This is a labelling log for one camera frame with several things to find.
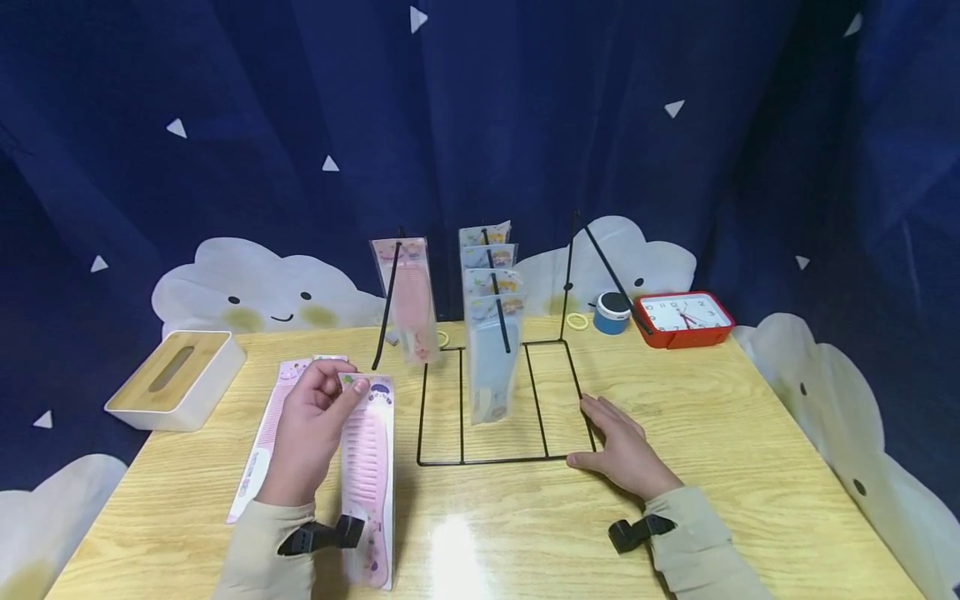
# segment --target wrist mount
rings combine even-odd
[[[290,534],[276,553],[280,556],[297,556],[310,554],[321,548],[336,546],[341,549],[355,548],[360,542],[365,521],[355,516],[340,515],[336,527],[329,527],[310,521],[302,524],[297,531]]]
[[[677,528],[677,523],[660,515],[647,515],[631,525],[626,520],[618,520],[610,526],[607,533],[616,548],[617,554],[636,550],[653,536],[669,533]]]

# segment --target rubber band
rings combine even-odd
[[[566,316],[566,324],[574,331],[583,331],[589,327],[590,321],[580,313],[570,313]]]

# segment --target metal display stand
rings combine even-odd
[[[560,320],[560,335],[557,337],[557,339],[535,340],[531,342],[522,342],[520,344],[521,346],[523,346],[523,352],[527,360],[527,369],[529,370],[529,373],[530,373],[530,387],[533,391],[534,405],[537,409],[537,422],[540,426],[540,440],[542,441],[542,444],[543,444],[543,454],[537,455],[537,456],[520,456],[520,457],[514,457],[514,458],[496,458],[496,459],[467,458],[464,450],[464,446],[465,446],[465,443],[464,443],[464,385],[466,383],[464,380],[464,350],[466,350],[466,347],[458,346],[455,348],[441,348],[441,351],[457,352],[458,368],[459,368],[459,374],[460,374],[460,378],[459,378],[459,381],[460,381],[460,460],[424,461],[422,458],[423,418],[426,413],[427,372],[429,369],[429,365],[423,365],[423,383],[422,383],[422,389],[420,391],[420,425],[417,431],[417,464],[420,465],[421,467],[459,467],[459,466],[466,466],[466,465],[539,463],[539,462],[545,462],[545,461],[561,461],[566,459],[566,454],[551,454],[550,449],[547,445],[546,432],[544,431],[544,428],[543,428],[543,417],[540,412],[540,397],[537,394],[537,380],[534,377],[534,367],[533,367],[533,363],[530,360],[529,348],[530,346],[553,346],[553,345],[562,345],[564,347],[564,351],[566,352],[566,360],[570,366],[570,373],[573,375],[573,385],[576,388],[575,390],[576,396],[572,394],[573,391],[571,391],[570,397],[571,397],[571,400],[579,403],[580,397],[583,394],[583,392],[580,389],[580,380],[577,377],[577,370],[573,364],[573,355],[570,353],[570,345],[567,343],[566,339],[564,339],[564,330],[566,326],[567,301],[569,298],[570,289],[572,288],[572,285],[570,284],[570,269],[573,265],[573,238],[577,232],[577,222],[579,219],[580,219],[580,213],[579,211],[574,209],[573,218],[571,219],[571,227],[570,227],[570,245],[569,245],[569,249],[567,251],[567,256],[566,256],[566,281],[564,283],[564,309],[563,309],[563,314],[561,315],[561,320]],[[607,260],[607,257],[603,254],[603,251],[600,249],[600,246],[597,243],[596,238],[593,237],[593,233],[590,231],[589,226],[586,223],[584,223],[584,230],[587,232],[587,236],[590,242],[592,243],[594,249],[599,254],[600,259],[603,261],[603,264],[607,268],[608,273],[610,273],[610,276],[613,278],[613,282],[616,284],[617,290],[621,294],[623,294],[625,298],[627,298],[627,303],[630,306],[630,312],[633,316],[634,321],[642,328],[647,329],[646,324],[639,317],[639,314],[636,312],[636,308],[634,307],[633,303],[630,302],[626,291],[624,290],[623,286],[620,284],[620,281],[617,279],[616,274],[613,272],[613,268],[611,267],[610,262]],[[488,241],[486,240],[487,233],[485,229],[483,229],[483,233],[484,233],[485,241]],[[488,251],[488,260],[490,261],[490,266],[492,268],[493,261],[489,251]],[[396,257],[394,258],[394,270],[396,270]],[[380,341],[377,348],[376,358],[374,359],[373,367],[372,367],[374,370],[376,370],[376,366],[379,363],[379,359],[380,359],[380,352],[383,349],[383,340],[384,340],[384,336],[386,335],[386,328],[387,328],[387,319],[388,319],[387,315],[390,312],[390,302],[393,295],[393,284],[394,284],[394,278],[393,278],[393,275],[391,275],[390,286],[387,290],[387,301],[386,301],[386,308],[384,311],[383,325],[381,326],[381,329],[380,329]],[[493,276],[493,286],[494,286],[494,292],[498,293],[498,290],[496,289],[497,284],[496,284],[495,276]],[[506,325],[503,319],[502,308],[500,308],[499,306],[499,300],[497,301],[497,304],[498,304],[497,315],[500,319],[501,330],[504,332],[504,344],[506,345],[507,352],[510,352],[511,351],[510,343],[509,343],[509,340],[507,339]],[[593,434],[593,429],[591,427],[590,420],[587,417],[587,415],[585,415],[583,412],[581,412],[581,416],[584,419],[584,427],[586,428],[587,434],[589,436],[590,448],[595,452],[597,449],[596,438]]]

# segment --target cloud cutout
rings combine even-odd
[[[690,289],[697,259],[688,250],[670,242],[648,242],[640,228],[626,217],[600,217],[589,227],[632,298]],[[516,264],[527,293],[528,315],[563,312],[568,248],[567,245],[530,256]],[[570,312],[586,312],[588,304],[596,302],[602,292],[616,289],[585,230],[573,238],[570,282]]]
[[[954,600],[960,522],[885,453],[876,398],[853,361],[795,315],[732,335],[924,595]]]
[[[112,456],[89,454],[32,492],[0,492],[0,597],[42,598],[126,471]]]
[[[249,240],[215,237],[194,262],[157,282],[163,335],[176,329],[235,333],[379,324],[384,300],[361,292],[342,271],[313,256],[281,258]]]

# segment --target red alarm clock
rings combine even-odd
[[[652,348],[697,348],[727,339],[735,323],[710,292],[656,294],[634,300],[643,325],[640,334]]]

